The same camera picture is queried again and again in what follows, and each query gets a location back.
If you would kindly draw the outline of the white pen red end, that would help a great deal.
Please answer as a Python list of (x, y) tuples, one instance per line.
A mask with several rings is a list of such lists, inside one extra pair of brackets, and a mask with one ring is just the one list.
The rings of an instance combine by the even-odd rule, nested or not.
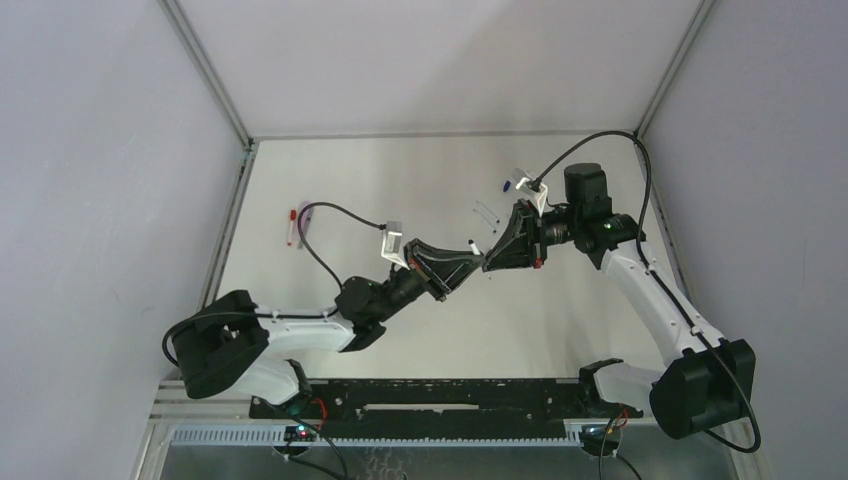
[(288, 226), (287, 226), (287, 237), (286, 237), (286, 245), (291, 247), (294, 243), (294, 236), (296, 233), (297, 227), (297, 218), (295, 221), (290, 221), (288, 218)]

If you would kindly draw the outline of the grey pen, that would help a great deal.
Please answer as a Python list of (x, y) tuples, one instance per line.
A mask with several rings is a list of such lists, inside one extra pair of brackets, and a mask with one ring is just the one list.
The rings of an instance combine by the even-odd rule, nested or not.
[(302, 203), (299, 206), (298, 210), (298, 227), (300, 231), (296, 231), (297, 234), (297, 242), (295, 244), (297, 249), (303, 249), (304, 243), (303, 239), (307, 236), (309, 227), (312, 222), (313, 212), (309, 207), (309, 202)]

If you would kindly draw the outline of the white pen blue end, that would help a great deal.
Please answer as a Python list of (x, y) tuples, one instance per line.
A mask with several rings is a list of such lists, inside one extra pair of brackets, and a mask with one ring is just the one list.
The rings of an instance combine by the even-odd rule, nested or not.
[(491, 219), (494, 221), (495, 224), (500, 223), (500, 217), (492, 209), (490, 209), (486, 204), (484, 204), (483, 202), (481, 202), (479, 200), (476, 200), (475, 203), (481, 209), (481, 211), (485, 211), (491, 217)]

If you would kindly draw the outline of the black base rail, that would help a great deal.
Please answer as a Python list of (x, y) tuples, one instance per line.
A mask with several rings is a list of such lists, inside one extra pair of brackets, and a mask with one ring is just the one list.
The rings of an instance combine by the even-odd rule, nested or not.
[(333, 440), (560, 440), (623, 411), (576, 379), (329, 379), (299, 413)]

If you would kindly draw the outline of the thin white black-tip pen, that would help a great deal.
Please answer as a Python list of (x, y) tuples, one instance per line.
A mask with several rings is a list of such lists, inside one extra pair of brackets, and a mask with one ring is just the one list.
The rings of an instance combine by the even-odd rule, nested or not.
[(473, 239), (468, 240), (469, 249), (472, 251), (474, 255), (482, 256), (482, 252), (477, 246), (477, 243)]

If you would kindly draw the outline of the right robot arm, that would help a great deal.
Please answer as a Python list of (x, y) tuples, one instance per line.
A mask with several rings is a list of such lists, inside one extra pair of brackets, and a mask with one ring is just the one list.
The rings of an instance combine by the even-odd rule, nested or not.
[(568, 166), (566, 201), (555, 207), (547, 205), (547, 186), (525, 171), (514, 170), (512, 185), (526, 197), (513, 205), (484, 270), (540, 268), (551, 247), (573, 243), (624, 294), (662, 358), (661, 371), (617, 358), (583, 367), (579, 382), (590, 406), (620, 404), (648, 414), (673, 439), (754, 418), (752, 347), (728, 340), (673, 285), (638, 222), (614, 212), (598, 164)]

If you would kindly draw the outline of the pink highlighter pen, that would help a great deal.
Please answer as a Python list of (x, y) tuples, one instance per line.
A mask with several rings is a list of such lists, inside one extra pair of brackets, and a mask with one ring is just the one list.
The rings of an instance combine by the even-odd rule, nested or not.
[(303, 235), (308, 232), (309, 225), (312, 219), (312, 207), (310, 201), (302, 202), (297, 208), (297, 220), (300, 231)]

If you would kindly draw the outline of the aluminium frame rails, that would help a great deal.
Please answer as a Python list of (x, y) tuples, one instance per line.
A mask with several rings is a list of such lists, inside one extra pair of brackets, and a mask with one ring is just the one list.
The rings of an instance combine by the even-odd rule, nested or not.
[(574, 379), (332, 379), (291, 420), (159, 386), (133, 477), (766, 479), (758, 454), (666, 436)]

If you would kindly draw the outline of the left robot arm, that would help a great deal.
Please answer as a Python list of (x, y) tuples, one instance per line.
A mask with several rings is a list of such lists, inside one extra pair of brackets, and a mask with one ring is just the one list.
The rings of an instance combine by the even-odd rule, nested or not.
[(234, 390), (272, 405), (291, 403), (311, 393), (292, 353), (368, 348), (385, 333), (387, 320), (421, 296), (444, 301), (482, 266), (484, 256), (415, 239), (404, 246), (403, 261), (382, 283), (348, 278), (332, 306), (313, 312), (263, 307), (248, 291), (231, 291), (170, 327), (163, 352), (191, 399)]

